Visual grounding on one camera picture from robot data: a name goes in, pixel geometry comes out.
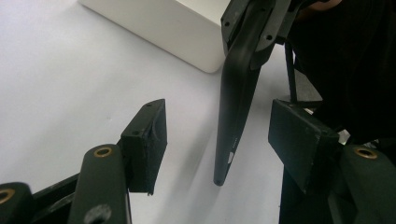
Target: white surface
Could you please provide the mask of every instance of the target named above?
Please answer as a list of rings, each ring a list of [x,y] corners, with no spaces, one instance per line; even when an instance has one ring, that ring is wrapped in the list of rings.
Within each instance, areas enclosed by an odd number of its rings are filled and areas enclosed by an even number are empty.
[[[219,22],[230,0],[78,1],[207,73],[224,61]]]
[[[145,103],[166,99],[168,147],[153,196],[131,194],[135,224],[277,223],[282,164],[267,143],[272,99],[288,94],[276,48],[225,185],[212,182],[220,72],[209,75],[75,0],[0,6],[0,182],[33,192],[116,143]]]

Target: metal linkage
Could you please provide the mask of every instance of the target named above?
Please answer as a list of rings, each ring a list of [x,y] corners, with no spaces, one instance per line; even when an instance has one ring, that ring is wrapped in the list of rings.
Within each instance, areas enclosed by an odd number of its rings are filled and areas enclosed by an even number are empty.
[[[226,59],[221,77],[214,183],[231,167],[262,65],[284,44],[300,8],[318,0],[233,0],[221,17]]]
[[[338,134],[304,108],[278,100],[268,138],[285,166],[279,223],[396,220],[396,168],[385,154],[339,144]]]
[[[0,224],[131,223],[128,189],[153,194],[166,138],[165,100],[144,105],[116,145],[85,154],[79,174],[34,195],[0,185]]]

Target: mounting hole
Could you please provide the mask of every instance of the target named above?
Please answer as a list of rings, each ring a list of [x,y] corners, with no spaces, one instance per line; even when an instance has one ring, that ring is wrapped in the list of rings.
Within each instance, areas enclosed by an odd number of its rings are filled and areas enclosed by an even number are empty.
[[[374,151],[368,148],[356,148],[355,153],[365,159],[370,160],[375,160],[378,157],[378,155]]]
[[[85,214],[84,224],[102,224],[111,218],[111,208],[107,204],[99,204]]]
[[[109,156],[111,152],[113,152],[113,149],[111,147],[101,147],[96,149],[93,155],[95,157],[103,158]]]
[[[15,194],[15,189],[0,189],[0,204],[6,203]]]

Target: white table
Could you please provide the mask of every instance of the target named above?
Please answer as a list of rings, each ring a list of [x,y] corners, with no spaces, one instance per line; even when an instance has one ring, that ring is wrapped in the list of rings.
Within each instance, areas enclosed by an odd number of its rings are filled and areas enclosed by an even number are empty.
[[[213,184],[220,74],[206,74],[75,0],[0,3],[0,183],[37,192],[115,144],[145,103],[166,99],[155,193],[131,194],[136,224],[277,223],[283,165],[267,142],[288,95],[283,48],[262,68],[223,187]]]

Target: black metal arm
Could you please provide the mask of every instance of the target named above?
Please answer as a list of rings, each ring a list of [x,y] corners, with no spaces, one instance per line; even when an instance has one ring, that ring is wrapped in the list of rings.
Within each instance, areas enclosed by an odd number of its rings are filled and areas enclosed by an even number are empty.
[[[144,105],[116,145],[85,154],[79,174],[33,195],[0,185],[0,224],[131,223],[128,190],[154,193],[166,139],[165,100]]]
[[[268,140],[285,166],[280,224],[394,223],[394,164],[338,138],[303,107],[274,100]]]
[[[263,64],[283,44],[299,9],[316,0],[233,0],[221,18],[224,52],[214,182],[224,184]]]

